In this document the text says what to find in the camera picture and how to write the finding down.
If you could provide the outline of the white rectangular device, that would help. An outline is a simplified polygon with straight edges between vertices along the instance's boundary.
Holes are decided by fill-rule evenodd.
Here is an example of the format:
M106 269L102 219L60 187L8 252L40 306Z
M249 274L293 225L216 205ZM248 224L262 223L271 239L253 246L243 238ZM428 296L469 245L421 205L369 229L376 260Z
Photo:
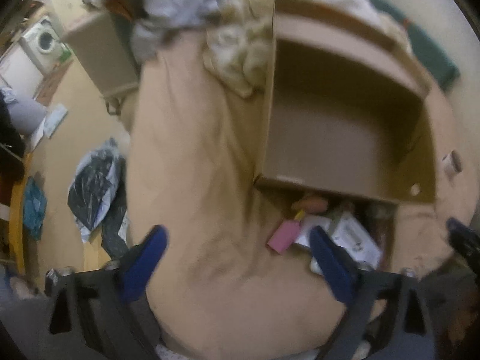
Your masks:
M330 239L346 250L357 263L379 268L383 252L352 213L343 211L332 219L307 214L300 222L300 233L294 244L310 250L308 235L316 226L322 227Z

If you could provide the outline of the small white tape roll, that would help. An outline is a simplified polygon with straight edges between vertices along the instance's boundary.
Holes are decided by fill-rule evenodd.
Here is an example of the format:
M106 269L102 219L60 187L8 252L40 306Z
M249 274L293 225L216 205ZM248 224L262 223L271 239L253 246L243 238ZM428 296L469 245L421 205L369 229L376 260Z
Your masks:
M450 179L463 172L461 156L457 150L452 150L450 153L446 154L442 158L441 164L444 173Z

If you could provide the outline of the black plastic bag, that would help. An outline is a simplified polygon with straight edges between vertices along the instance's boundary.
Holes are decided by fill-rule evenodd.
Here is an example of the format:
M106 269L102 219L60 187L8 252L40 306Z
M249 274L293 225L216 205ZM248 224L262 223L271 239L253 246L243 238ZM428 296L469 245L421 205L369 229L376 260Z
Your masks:
M101 247L112 259L128 251L125 178L126 157L111 137L80 160L67 194L81 240L89 242L99 229Z

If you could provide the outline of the blue cloth on floor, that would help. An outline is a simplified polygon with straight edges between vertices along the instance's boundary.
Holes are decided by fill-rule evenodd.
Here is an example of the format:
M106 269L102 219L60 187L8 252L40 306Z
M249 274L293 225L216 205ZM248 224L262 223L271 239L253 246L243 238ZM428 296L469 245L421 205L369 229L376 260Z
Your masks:
M23 225L35 241L41 240L43 221L47 210L47 198L32 177L24 189Z

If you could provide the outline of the large brown cardboard box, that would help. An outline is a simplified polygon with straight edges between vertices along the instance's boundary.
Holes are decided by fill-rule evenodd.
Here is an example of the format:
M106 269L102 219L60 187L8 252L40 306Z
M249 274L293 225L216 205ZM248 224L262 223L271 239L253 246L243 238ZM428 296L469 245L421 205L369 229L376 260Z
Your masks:
M433 203L430 91L373 26L323 3L275 0L255 185Z

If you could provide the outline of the green cushion with orange stripe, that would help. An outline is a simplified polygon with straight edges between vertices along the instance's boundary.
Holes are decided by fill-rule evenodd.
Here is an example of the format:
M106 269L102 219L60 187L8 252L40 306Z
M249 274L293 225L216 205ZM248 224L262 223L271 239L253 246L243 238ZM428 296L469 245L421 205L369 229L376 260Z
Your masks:
M370 0L377 10L390 15L408 34L412 51L423 66L446 91L460 77L460 71L446 51L418 24L387 0Z

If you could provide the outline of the white paper on floor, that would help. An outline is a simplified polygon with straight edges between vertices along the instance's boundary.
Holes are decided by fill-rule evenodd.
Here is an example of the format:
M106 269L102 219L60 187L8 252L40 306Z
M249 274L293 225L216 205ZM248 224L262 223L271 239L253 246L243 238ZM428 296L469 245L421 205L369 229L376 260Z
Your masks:
M68 114L68 108L62 103L57 104L47 115L44 122L44 135L51 139L59 125L64 121Z

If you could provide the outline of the small brown bedside box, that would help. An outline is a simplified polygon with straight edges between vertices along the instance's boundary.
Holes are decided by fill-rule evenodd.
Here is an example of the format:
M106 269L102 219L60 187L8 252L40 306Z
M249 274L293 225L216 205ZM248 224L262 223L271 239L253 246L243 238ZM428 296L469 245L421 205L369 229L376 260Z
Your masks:
M71 48L103 98L119 98L140 81L130 45L133 25L107 10L87 12L72 22L63 41Z

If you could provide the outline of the white washing machine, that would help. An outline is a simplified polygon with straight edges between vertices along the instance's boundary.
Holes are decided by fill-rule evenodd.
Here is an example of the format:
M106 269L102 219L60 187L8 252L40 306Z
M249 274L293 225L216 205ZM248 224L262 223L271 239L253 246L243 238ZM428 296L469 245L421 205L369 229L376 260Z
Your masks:
M44 76L55 68L64 51L49 16L42 16L30 26L20 36L19 43Z

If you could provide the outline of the cream crumpled blanket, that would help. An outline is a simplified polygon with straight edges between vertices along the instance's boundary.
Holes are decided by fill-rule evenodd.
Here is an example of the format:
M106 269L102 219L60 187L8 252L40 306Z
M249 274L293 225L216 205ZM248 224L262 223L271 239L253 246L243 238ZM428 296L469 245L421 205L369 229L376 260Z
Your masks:
M407 53L413 52L407 31L368 0L300 1L324 3L349 14L392 38ZM205 69L241 98L265 88L273 5L274 0L224 0L221 25L206 33Z

